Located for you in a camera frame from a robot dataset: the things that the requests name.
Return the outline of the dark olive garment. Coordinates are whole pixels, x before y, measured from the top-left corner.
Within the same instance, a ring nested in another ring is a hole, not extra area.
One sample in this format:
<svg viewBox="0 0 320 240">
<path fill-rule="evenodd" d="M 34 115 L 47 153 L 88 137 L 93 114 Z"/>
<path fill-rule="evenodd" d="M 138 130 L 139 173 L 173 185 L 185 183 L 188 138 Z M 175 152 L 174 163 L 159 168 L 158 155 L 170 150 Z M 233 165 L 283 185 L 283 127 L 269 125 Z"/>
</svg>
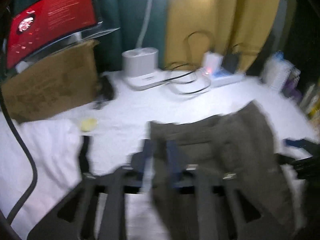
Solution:
<svg viewBox="0 0 320 240">
<path fill-rule="evenodd" d="M 188 164 L 220 177 L 236 175 L 240 191 L 263 206 L 293 238 L 291 189 L 278 163 L 272 130 L 256 102 L 189 124 L 152 121 L 149 127 L 155 168 L 152 200 L 171 239 L 199 238 L 192 196 L 178 194 L 170 184 L 168 140 L 176 142 Z"/>
</svg>

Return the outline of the purple object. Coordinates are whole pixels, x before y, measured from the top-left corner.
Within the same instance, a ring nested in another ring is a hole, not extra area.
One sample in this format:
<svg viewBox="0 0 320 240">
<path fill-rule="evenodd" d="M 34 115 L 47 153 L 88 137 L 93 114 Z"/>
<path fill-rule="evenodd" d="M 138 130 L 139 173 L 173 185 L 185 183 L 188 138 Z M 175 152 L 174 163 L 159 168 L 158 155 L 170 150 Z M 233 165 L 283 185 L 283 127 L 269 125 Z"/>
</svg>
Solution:
<svg viewBox="0 0 320 240">
<path fill-rule="evenodd" d="M 298 81 L 299 76 L 288 78 L 282 90 L 286 98 L 292 99 L 295 102 L 299 102 L 302 96 L 301 92 L 296 89 Z"/>
</svg>

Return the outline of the white folded cloth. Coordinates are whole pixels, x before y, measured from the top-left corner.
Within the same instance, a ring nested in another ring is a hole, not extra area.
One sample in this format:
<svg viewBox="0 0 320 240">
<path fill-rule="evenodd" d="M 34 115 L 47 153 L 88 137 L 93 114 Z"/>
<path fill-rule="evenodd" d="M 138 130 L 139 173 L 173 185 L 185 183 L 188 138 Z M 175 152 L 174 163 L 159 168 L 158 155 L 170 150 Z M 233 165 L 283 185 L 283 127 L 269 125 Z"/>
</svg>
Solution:
<svg viewBox="0 0 320 240">
<path fill-rule="evenodd" d="M 81 180 L 83 138 L 71 120 L 15 124 L 37 168 L 37 184 L 12 222 L 21 239 Z M 1 117 L 1 211 L 7 216 L 33 178 L 31 165 Z"/>
</svg>

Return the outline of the white plastic basket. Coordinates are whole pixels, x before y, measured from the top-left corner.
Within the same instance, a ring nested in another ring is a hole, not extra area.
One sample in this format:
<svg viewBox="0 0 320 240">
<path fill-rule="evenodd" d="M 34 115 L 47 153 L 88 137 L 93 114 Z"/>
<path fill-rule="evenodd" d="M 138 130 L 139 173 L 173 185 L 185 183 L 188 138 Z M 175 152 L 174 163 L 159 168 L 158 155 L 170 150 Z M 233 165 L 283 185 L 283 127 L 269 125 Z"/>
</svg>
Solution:
<svg viewBox="0 0 320 240">
<path fill-rule="evenodd" d="M 282 92 L 289 83 L 293 82 L 296 85 L 299 76 L 300 70 L 290 61 L 284 59 L 282 51 L 277 51 L 265 61 L 260 80 L 272 90 Z"/>
</svg>

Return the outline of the small yellow object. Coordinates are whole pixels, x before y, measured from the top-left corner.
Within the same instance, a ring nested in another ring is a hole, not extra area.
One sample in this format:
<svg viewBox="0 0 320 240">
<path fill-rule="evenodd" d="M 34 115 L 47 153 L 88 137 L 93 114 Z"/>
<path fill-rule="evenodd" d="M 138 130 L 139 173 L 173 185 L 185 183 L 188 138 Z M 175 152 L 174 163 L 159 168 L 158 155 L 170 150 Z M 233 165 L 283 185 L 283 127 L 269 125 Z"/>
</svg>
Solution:
<svg viewBox="0 0 320 240">
<path fill-rule="evenodd" d="M 97 127 L 97 120 L 95 118 L 86 118 L 80 121 L 80 130 L 82 132 L 93 131 Z"/>
</svg>

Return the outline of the white power strip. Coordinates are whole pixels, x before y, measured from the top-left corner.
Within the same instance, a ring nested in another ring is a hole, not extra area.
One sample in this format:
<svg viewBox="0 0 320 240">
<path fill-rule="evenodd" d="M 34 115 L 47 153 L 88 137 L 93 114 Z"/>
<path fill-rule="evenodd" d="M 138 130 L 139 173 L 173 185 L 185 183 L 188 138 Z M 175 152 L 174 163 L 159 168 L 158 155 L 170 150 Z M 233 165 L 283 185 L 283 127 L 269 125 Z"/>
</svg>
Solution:
<svg viewBox="0 0 320 240">
<path fill-rule="evenodd" d="M 233 83 L 238 83 L 245 78 L 243 73 L 231 74 L 229 72 L 219 71 L 214 74 L 210 74 L 210 86 L 212 88 L 227 86 Z"/>
</svg>

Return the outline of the black charger adapter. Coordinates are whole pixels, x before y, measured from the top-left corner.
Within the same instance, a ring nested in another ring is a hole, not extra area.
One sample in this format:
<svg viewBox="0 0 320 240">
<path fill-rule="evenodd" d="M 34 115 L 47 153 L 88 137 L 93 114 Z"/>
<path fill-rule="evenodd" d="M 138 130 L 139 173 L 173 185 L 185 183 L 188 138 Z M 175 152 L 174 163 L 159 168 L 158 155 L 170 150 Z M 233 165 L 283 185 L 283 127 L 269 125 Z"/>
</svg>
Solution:
<svg viewBox="0 0 320 240">
<path fill-rule="evenodd" d="M 234 74 L 238 69 L 239 60 L 239 53 L 227 53 L 222 60 L 221 67 L 231 74 Z"/>
</svg>

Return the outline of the white charger adapter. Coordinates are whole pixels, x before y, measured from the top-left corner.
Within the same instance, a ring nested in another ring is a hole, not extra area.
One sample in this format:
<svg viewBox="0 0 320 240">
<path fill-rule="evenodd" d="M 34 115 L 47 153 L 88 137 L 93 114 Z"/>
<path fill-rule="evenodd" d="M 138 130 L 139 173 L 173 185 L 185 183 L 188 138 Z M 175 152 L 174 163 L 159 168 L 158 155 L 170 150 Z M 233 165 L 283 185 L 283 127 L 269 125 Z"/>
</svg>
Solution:
<svg viewBox="0 0 320 240">
<path fill-rule="evenodd" d="M 201 66 L 207 75 L 212 75 L 220 69 L 223 56 L 207 51 L 204 53 Z"/>
</svg>

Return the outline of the brown cardboard box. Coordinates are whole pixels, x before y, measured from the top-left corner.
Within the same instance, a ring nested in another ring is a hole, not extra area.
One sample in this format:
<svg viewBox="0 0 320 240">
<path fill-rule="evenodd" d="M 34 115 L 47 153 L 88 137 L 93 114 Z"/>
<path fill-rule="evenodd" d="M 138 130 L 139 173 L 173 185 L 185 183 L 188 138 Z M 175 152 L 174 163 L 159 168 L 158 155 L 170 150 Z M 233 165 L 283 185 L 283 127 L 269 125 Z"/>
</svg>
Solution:
<svg viewBox="0 0 320 240">
<path fill-rule="evenodd" d="M 96 40 L 54 53 L 1 86 L 5 105 L 19 123 L 50 118 L 95 100 Z"/>
</svg>

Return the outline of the yellow curtain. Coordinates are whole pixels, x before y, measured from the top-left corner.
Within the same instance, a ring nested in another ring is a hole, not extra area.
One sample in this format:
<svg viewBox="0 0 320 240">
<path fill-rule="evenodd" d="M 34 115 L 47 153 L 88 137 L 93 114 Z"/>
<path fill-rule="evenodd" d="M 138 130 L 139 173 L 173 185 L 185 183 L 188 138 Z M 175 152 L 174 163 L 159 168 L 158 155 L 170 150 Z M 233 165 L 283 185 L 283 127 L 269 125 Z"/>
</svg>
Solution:
<svg viewBox="0 0 320 240">
<path fill-rule="evenodd" d="M 168 0 L 164 65 L 185 61 L 184 39 L 191 34 L 194 62 L 200 63 L 213 34 L 214 49 L 224 54 L 238 43 L 260 49 L 265 44 L 280 0 Z"/>
</svg>

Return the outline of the white desk lamp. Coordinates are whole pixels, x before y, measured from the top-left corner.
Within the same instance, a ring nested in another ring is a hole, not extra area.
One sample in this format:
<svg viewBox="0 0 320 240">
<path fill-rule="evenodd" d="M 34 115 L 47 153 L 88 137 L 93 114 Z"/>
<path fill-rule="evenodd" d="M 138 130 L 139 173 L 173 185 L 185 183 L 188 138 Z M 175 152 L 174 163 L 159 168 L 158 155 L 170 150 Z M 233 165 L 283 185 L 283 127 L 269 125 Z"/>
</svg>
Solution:
<svg viewBox="0 0 320 240">
<path fill-rule="evenodd" d="M 191 71 L 166 78 L 165 75 L 168 72 L 158 67 L 158 49 L 142 47 L 150 22 L 152 4 L 153 0 L 147 0 L 143 24 L 135 49 L 122 53 L 123 80 L 134 90 L 146 90 L 193 74 Z"/>
</svg>

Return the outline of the teal curtain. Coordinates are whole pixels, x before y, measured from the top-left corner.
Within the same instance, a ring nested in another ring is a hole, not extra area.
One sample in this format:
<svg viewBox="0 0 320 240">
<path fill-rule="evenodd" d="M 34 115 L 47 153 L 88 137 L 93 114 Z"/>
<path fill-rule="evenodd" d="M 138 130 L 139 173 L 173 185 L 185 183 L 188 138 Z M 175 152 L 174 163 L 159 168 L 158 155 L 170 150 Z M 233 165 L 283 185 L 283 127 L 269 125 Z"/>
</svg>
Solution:
<svg viewBox="0 0 320 240">
<path fill-rule="evenodd" d="M 15 15 L 38 0 L 14 0 Z M 148 0 L 97 0 L 100 15 L 107 28 L 117 31 L 98 38 L 94 48 L 97 71 L 119 71 L 122 69 L 121 55 L 134 49 L 142 29 Z M 167 25 L 168 0 L 152 0 L 151 15 L 143 46 L 158 49 L 158 65 L 164 66 L 165 31 Z"/>
</svg>

